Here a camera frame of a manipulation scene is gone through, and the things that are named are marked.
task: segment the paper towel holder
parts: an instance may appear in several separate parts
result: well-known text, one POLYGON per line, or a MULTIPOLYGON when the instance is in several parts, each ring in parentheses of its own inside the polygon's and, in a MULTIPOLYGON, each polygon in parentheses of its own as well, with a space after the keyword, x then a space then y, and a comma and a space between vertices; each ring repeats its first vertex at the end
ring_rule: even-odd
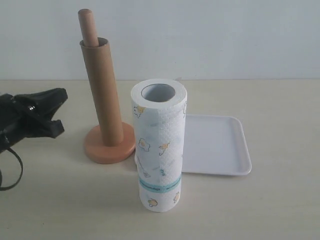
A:
POLYGON ((93 12, 78 11, 80 42, 99 125, 84 139, 85 154, 99 164, 125 160, 135 150, 131 125, 122 122, 109 41, 98 37, 93 12))

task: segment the blue stripe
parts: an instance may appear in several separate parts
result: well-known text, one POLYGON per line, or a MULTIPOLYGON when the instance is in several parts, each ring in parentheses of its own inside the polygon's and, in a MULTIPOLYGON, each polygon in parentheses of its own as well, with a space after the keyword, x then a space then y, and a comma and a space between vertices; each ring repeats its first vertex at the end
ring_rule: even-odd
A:
POLYGON ((144 189, 146 189, 149 192, 160 193, 160 194, 167 193, 167 192, 170 192, 171 190, 175 189, 176 186, 178 186, 178 184, 180 183, 180 181, 181 181, 181 175, 173 183, 170 183, 165 186, 160 186, 160 185, 149 184, 149 183, 143 181, 139 177, 139 183, 144 189))

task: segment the table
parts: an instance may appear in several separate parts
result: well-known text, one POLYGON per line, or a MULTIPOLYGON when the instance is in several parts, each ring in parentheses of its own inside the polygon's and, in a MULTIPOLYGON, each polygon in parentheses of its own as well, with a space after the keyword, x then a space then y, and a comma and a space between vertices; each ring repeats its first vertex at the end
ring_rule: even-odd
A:
MULTIPOLYGON (((118 81, 122 120, 132 123, 130 90, 118 81)), ((0 81, 2 93, 66 88, 53 119, 57 139, 24 139, 20 184, 0 193, 0 238, 24 240, 320 239, 320 80, 182 81, 188 113, 227 115, 243 125, 252 171, 243 177, 183 174, 179 204, 166 213, 139 199, 133 156, 100 165, 83 153, 98 124, 88 81, 0 81)), ((0 155, 4 184, 19 175, 0 155)))

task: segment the white wall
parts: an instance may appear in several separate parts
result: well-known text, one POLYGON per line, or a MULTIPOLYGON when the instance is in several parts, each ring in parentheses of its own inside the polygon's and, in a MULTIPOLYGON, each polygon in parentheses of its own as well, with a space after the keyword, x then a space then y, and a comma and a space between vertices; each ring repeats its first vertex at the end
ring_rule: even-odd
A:
POLYGON ((118 79, 320 78, 319 0, 2 0, 0 79, 86 79, 82 8, 118 79))

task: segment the paper towel hole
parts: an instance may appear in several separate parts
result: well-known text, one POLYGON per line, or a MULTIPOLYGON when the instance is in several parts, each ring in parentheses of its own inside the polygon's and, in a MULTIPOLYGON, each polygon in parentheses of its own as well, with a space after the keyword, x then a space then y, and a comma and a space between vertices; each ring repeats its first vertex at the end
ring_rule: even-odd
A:
POLYGON ((172 86, 163 83, 146 86, 141 92, 144 99, 157 103, 169 101, 175 94, 176 91, 172 86))

